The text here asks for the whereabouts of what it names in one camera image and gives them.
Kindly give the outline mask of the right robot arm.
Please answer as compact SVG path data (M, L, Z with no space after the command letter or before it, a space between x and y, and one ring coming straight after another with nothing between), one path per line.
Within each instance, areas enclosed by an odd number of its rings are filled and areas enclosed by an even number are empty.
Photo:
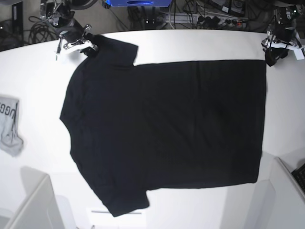
M42 0L40 3L40 19L46 23L59 37L56 56L75 51L94 56L99 48L92 41L94 35L89 33L90 24L81 26L74 18L76 10L92 7L95 0Z

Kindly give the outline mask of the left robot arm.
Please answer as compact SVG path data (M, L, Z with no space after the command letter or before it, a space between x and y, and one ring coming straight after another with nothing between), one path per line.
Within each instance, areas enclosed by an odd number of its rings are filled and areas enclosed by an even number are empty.
M265 62L274 66L292 51L297 60L305 58L305 46L296 30L297 18L305 11L303 0L274 0L274 16L267 28L267 37L262 40Z

